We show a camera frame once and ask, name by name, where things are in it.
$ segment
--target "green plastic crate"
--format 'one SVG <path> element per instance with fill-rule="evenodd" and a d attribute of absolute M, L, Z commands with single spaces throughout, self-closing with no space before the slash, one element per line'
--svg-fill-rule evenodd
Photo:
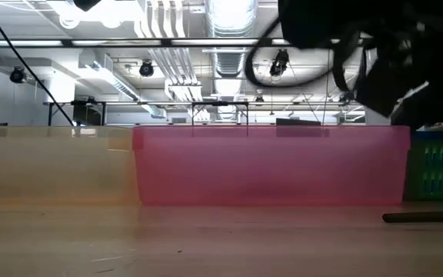
<path fill-rule="evenodd" d="M 443 200 L 443 132 L 413 136 L 408 153 L 405 200 Z"/>

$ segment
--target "pink plastic bin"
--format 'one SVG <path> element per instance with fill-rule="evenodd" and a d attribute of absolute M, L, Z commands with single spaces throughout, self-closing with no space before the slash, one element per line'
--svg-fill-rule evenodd
<path fill-rule="evenodd" d="M 394 205 L 406 127 L 137 127 L 145 205 Z"/>

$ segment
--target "table surface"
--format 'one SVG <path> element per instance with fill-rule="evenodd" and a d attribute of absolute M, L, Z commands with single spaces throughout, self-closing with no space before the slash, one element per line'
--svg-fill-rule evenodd
<path fill-rule="evenodd" d="M 0 276 L 443 276 L 432 209 L 0 206 Z"/>

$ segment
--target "ceiling duct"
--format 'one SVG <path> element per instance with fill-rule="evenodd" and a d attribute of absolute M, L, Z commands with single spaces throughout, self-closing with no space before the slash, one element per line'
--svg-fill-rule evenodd
<path fill-rule="evenodd" d="M 252 37 L 258 0 L 205 0 L 206 22 L 208 34 L 212 38 L 249 38 Z M 234 48 L 233 53 L 217 52 L 212 55 L 215 77 L 215 91 L 219 95 L 231 96 L 235 100 L 240 92 L 241 80 L 233 79 L 240 76 L 244 68 L 245 53 Z M 235 115 L 221 112 L 222 118 Z"/>

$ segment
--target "translucent plastic bin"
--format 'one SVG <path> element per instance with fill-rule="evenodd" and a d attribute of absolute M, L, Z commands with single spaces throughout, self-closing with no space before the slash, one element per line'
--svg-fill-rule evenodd
<path fill-rule="evenodd" d="M 394 205 L 406 127 L 133 129 L 145 205 Z"/>
<path fill-rule="evenodd" d="M 125 128 L 0 127 L 0 204 L 138 202 Z"/>

